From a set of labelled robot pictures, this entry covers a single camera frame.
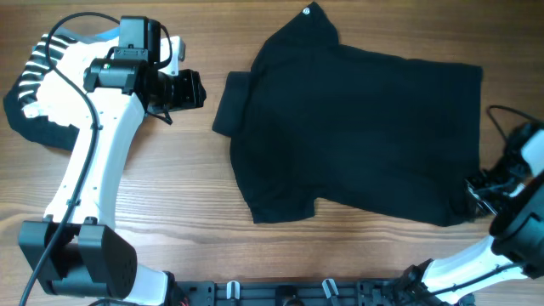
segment black cable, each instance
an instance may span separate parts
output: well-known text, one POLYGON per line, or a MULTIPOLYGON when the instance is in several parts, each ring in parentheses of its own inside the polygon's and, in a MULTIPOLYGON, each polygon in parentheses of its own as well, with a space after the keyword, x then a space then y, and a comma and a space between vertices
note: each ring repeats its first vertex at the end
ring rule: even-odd
POLYGON ((83 98, 85 101, 85 104, 87 105, 91 117, 93 119, 93 124, 91 125, 91 128, 93 129, 92 135, 91 135, 91 142, 88 147, 87 156, 85 157, 85 162, 83 163, 82 171, 79 174, 79 178, 77 178, 76 186, 74 187, 74 192, 72 193, 71 199, 68 202, 68 207, 66 208, 66 212, 64 217, 62 218, 62 221, 59 223, 59 227, 57 227, 57 230, 54 232, 53 237, 49 241, 48 245, 45 248, 45 251, 43 251, 42 256, 40 257, 40 260, 38 261, 36 268, 34 268, 34 271, 32 272, 32 275, 30 279, 28 280, 28 283, 26 284, 25 290, 23 291, 23 294, 21 295, 19 306, 26 305, 26 301, 28 300, 28 297, 31 294, 32 286, 34 286, 34 283, 36 282, 36 279, 40 272, 42 271, 43 265, 45 264, 47 258, 50 256, 51 252, 55 248, 55 245, 57 241, 59 240, 60 236, 62 235, 62 231, 66 224, 68 223, 68 219, 70 218, 71 214, 74 211, 74 208, 77 206, 78 198, 82 190, 82 185, 85 177, 87 176, 88 168, 90 166, 91 161, 93 160, 94 151, 96 149, 96 141, 99 134, 99 117, 96 112, 96 109, 94 108, 93 103, 88 98, 88 96, 76 85, 74 82, 72 82, 68 77, 66 77, 62 72, 59 71, 59 69, 56 67, 55 64, 53 64, 53 61, 51 60, 51 55, 49 54, 49 44, 51 43, 51 39, 54 35, 54 33, 62 26, 66 21, 75 19, 77 17, 81 16, 97 16, 102 17, 108 20, 111 20, 113 22, 116 22, 119 24, 119 20, 110 17, 106 14, 101 13, 95 13, 95 12, 82 12, 77 14, 71 14, 61 21, 57 22, 56 25, 51 29, 51 31, 48 34, 48 38, 45 42, 45 59, 49 64, 49 67, 51 67, 51 70, 56 72, 59 77, 61 77, 68 85, 70 85, 76 92, 83 98))
POLYGON ((164 31, 164 34, 167 35, 168 48, 170 50, 170 55, 168 55, 168 58, 166 60, 156 64, 155 69, 157 69, 157 70, 162 69, 162 68, 168 66, 168 64, 170 64, 170 61, 172 60, 172 53, 173 53, 172 52, 172 41, 170 41, 170 35, 168 34, 168 30, 164 25, 161 25, 161 29, 164 31))
POLYGON ((502 136, 502 138, 504 139, 505 142, 508 141, 508 136, 504 133, 504 130, 502 130, 501 125, 499 125, 499 122, 495 119, 493 114, 491 114, 491 110, 493 110, 493 109, 498 109, 498 110, 503 110, 503 111, 510 111, 513 114, 516 114, 518 116, 522 116, 523 118, 525 118, 527 120, 537 122, 537 123, 540 123, 540 124, 544 125, 544 122, 542 120, 537 119, 537 118, 535 118, 535 117, 533 117, 531 115, 528 115, 528 114, 522 112, 521 110, 516 110, 516 109, 513 109, 512 107, 502 106, 502 105, 490 105, 490 106, 487 107, 485 112, 487 113, 487 116, 491 119, 491 121, 493 122, 493 124, 495 125, 496 129, 499 131, 499 134, 502 136))
POLYGON ((172 125, 173 120, 170 117, 170 114, 168 113, 168 109, 165 108, 165 107, 162 108, 162 111, 164 112, 164 116, 159 116, 157 114, 153 114, 151 112, 148 112, 147 110, 145 112, 147 113, 147 115, 152 116, 154 118, 157 118, 157 119, 161 120, 162 122, 166 123, 167 125, 172 125))
POLYGON ((447 293, 447 292, 455 292, 459 289, 462 289, 464 287, 468 287, 468 286, 472 286, 474 284, 477 284, 481 281, 484 281, 484 280, 487 280, 488 278, 490 278, 491 276, 495 276, 495 275, 498 275, 499 273, 503 272, 503 271, 506 271, 508 269, 513 269, 513 268, 519 268, 523 266, 521 263, 510 263, 510 264, 507 264, 507 265, 503 265, 501 267, 497 267, 496 269, 494 269, 493 271, 487 273, 487 274, 484 274, 484 275, 481 275, 480 277, 477 277, 473 280, 469 280, 465 283, 462 283, 461 285, 454 285, 454 286, 451 286, 451 287, 448 287, 448 288, 445 288, 445 289, 440 289, 438 291, 435 291, 435 292, 429 292, 429 293, 424 293, 418 297, 416 297, 413 301, 411 302, 407 302, 407 303, 403 303, 401 304, 400 306, 408 306, 412 303, 417 303, 425 298, 430 298, 430 297, 435 297, 437 295, 440 295, 440 294, 443 294, 443 293, 447 293))
POLYGON ((88 306, 110 306, 112 303, 114 305, 138 306, 136 303, 117 301, 109 298, 101 298, 100 300, 90 303, 88 306))
POLYGON ((116 48, 115 47, 111 47, 109 50, 108 50, 108 54, 105 56, 108 60, 111 58, 111 56, 113 55, 113 52, 116 48))

